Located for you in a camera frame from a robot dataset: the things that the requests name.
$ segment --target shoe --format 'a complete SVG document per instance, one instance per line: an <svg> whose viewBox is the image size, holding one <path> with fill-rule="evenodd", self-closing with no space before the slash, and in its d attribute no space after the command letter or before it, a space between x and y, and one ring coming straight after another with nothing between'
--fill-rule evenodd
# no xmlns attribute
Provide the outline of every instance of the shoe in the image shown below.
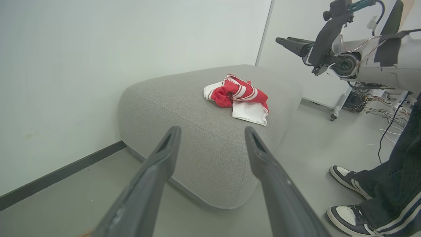
<svg viewBox="0 0 421 237"><path fill-rule="evenodd" d="M366 200L372 199L372 197L368 195L363 188L361 188L360 183L352 178L356 172L349 171L337 165L330 167L329 171L330 174L343 186L356 191Z"/></svg>
<svg viewBox="0 0 421 237"><path fill-rule="evenodd" d="M351 236L381 236L361 211L361 205L336 206L326 211L330 221Z"/></svg>

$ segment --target robotic arm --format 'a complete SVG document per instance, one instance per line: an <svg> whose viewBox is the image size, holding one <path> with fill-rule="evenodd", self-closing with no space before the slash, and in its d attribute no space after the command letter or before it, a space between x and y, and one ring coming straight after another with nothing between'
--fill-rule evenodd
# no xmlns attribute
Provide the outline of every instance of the robotic arm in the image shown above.
<svg viewBox="0 0 421 237"><path fill-rule="evenodd" d="M410 35L421 31L403 30L363 40L344 42L342 31L352 23L354 12L380 3L381 0L335 0L330 10L323 13L326 25L316 41L288 37L276 38L276 42L312 66L312 73L321 75L331 69L341 80L358 81L359 89L399 88L415 95L421 92L421 40ZM380 22L383 13L376 22Z"/></svg>

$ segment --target red and white cloth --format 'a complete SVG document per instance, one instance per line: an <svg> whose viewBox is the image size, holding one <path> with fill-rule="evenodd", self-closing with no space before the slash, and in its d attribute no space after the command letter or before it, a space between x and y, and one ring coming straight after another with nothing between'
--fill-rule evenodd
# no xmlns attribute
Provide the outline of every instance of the red and white cloth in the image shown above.
<svg viewBox="0 0 421 237"><path fill-rule="evenodd" d="M249 81L228 74L222 82L205 87L203 96L221 107L232 107L233 118L267 125L267 95L253 87Z"/></svg>

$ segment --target striped pants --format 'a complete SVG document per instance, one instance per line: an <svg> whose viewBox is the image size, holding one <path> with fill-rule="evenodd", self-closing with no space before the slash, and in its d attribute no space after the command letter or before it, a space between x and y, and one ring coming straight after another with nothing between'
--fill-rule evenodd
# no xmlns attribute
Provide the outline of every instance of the striped pants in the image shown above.
<svg viewBox="0 0 421 237"><path fill-rule="evenodd" d="M373 199L361 203L368 221L384 236L421 230L421 100L396 142L389 161L354 177Z"/></svg>

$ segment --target fabric upholstery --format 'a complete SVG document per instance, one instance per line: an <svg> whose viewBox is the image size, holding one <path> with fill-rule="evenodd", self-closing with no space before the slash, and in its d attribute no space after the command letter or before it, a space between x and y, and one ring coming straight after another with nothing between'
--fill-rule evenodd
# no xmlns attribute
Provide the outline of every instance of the fabric upholstery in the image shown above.
<svg viewBox="0 0 421 237"><path fill-rule="evenodd" d="M203 88L234 74L269 97L266 127L232 118L203 98ZM142 81L127 88L118 107L120 136L148 157L171 126L182 129L172 178L190 195L221 209L243 205L254 191L244 129L252 126L272 151L279 144L302 95L300 84L250 65L210 68Z"/></svg>

